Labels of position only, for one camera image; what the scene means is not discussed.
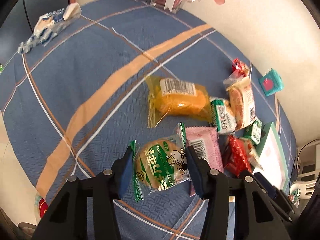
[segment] green snack wrapper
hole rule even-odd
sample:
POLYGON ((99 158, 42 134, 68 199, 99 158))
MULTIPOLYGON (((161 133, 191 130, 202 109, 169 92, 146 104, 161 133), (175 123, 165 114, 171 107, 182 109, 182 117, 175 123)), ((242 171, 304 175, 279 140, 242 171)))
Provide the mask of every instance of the green snack wrapper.
POLYGON ((256 117, 253 124, 249 125, 244 130, 243 137, 252 140, 252 142, 255 145, 258 145, 261 139, 261 129, 262 129, 262 122, 259 120, 258 117, 256 117))
POLYGON ((130 142, 133 149, 133 188, 138 202, 151 192, 166 190, 190 180, 185 156, 186 132, 179 123, 174 134, 148 142, 140 147, 130 142))
POLYGON ((236 130, 236 118, 230 102, 223 98, 210 97, 212 125, 217 127, 219 134, 232 134, 236 130))

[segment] red wrapper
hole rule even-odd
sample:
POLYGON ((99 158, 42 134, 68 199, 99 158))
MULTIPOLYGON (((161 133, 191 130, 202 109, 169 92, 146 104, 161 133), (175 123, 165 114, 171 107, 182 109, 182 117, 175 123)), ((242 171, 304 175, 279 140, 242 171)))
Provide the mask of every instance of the red wrapper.
POLYGON ((249 75, 250 68, 247 66, 246 63, 240 61, 238 58, 236 58, 232 62, 232 71, 238 72, 240 76, 246 77, 249 75))
POLYGON ((251 166, 247 159, 247 153, 243 141, 230 135, 229 148, 231 151, 231 157, 226 168, 237 177, 244 170, 252 172, 251 166))
POLYGON ((39 210, 40 210, 40 218, 42 218, 48 210, 48 205, 43 198, 40 199, 39 201, 39 210))

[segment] small green box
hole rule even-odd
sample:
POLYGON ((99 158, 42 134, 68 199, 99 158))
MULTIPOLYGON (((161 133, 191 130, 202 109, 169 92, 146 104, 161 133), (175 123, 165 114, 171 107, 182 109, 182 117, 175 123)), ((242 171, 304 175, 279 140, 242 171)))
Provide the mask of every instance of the small green box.
POLYGON ((244 130, 243 137, 251 139, 255 145, 258 145, 260 143, 260 138, 261 138, 261 128, 262 128, 262 122, 259 120, 258 117, 256 117, 253 124, 249 125, 244 130))

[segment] barcode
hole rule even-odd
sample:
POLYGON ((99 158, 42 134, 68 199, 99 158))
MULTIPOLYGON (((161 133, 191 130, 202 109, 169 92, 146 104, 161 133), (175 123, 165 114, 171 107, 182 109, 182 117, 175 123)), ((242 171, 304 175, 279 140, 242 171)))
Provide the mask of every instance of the barcode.
POLYGON ((224 108, 224 106, 217 105, 217 110, 218 110, 219 120, 221 122, 221 129, 225 130, 225 129, 228 128, 228 123, 227 123, 227 120, 226 120, 225 108, 224 108))
POLYGON ((252 122, 256 117, 256 113, 255 113, 255 110, 254 110, 254 106, 252 106, 250 108, 250 122, 252 122))
POLYGON ((168 94, 196 95, 195 84, 173 78, 160 80, 160 88, 163 96, 168 94))
POLYGON ((202 138, 189 141, 190 145, 195 149, 199 159, 208 161, 208 153, 202 138))

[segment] white plastic chair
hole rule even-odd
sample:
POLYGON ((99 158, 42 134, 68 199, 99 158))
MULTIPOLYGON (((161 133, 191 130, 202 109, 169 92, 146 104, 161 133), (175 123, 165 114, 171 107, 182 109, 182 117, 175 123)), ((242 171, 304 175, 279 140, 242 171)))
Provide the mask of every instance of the white plastic chair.
POLYGON ((301 199, 310 199, 313 192, 315 191, 316 179, 311 181, 295 181, 290 187, 290 194, 299 188, 301 190, 301 199))

